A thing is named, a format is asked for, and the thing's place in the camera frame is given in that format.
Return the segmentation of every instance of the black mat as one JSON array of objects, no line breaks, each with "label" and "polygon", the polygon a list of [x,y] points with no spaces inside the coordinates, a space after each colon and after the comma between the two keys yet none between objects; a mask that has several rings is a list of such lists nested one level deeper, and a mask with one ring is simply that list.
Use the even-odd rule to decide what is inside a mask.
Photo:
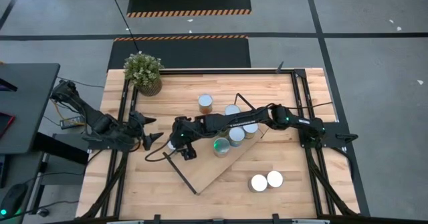
[{"label": "black mat", "polygon": [[[140,51],[162,59],[166,68],[251,67],[248,39],[244,35],[187,35],[136,39],[140,39],[136,40]],[[108,69],[123,69],[125,59],[131,53],[136,53],[136,48],[130,37],[115,39]]]},{"label": "black mat", "polygon": [[127,16],[241,15],[250,12],[250,0],[130,0]]}]

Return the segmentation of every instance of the green leaves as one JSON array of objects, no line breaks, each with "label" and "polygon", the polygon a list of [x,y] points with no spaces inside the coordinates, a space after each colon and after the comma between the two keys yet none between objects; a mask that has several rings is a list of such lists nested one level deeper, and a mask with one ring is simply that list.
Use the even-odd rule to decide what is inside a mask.
[{"label": "green leaves", "polygon": [[131,80],[135,86],[149,86],[161,75],[159,70],[164,68],[161,59],[143,54],[131,54],[125,59],[125,79]]}]

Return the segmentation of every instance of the potted plant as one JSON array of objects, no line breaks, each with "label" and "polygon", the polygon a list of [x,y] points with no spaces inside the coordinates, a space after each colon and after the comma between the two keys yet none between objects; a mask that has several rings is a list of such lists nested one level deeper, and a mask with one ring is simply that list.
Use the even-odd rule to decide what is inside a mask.
[{"label": "potted plant", "polygon": [[131,54],[125,59],[125,79],[130,80],[135,88],[145,96],[155,96],[162,89],[161,74],[163,68],[161,59],[143,54]]}]

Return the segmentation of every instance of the red object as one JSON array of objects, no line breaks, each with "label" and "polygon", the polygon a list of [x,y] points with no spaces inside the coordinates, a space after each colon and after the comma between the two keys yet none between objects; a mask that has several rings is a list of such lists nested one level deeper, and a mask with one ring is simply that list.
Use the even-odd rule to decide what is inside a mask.
[{"label": "red object", "polygon": [[14,120],[15,120],[14,116],[0,112],[0,138],[9,128],[9,126],[11,126]]}]

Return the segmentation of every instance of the table leg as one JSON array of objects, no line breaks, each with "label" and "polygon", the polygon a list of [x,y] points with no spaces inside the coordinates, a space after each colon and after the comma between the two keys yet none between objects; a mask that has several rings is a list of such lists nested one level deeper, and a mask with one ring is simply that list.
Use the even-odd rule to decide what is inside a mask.
[{"label": "table leg", "polygon": [[86,151],[65,144],[39,132],[35,136],[33,149],[66,158],[67,160],[71,160],[79,164],[86,165],[86,163],[88,163],[89,154]]}]

